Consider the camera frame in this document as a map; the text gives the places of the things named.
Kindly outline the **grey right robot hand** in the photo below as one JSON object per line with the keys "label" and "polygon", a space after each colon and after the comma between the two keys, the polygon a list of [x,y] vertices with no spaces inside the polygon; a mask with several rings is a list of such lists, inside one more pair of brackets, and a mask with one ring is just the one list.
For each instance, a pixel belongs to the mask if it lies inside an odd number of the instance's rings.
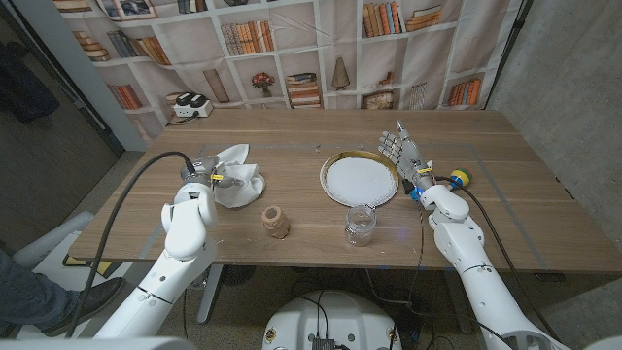
{"label": "grey right robot hand", "polygon": [[433,186],[432,176],[424,172],[424,158],[402,121],[397,121],[397,134],[384,131],[379,141],[378,150],[396,166],[397,173],[403,179],[422,191]]}

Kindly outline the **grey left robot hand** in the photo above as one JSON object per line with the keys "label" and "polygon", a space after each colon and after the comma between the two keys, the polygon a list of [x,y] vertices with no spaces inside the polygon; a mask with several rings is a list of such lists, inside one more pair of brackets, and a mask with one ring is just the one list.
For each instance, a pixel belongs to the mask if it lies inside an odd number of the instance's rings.
{"label": "grey left robot hand", "polygon": [[194,170],[184,168],[181,178],[184,184],[200,183],[210,188],[231,188],[243,186],[244,181],[225,175],[225,166],[218,156],[205,156],[192,163]]}

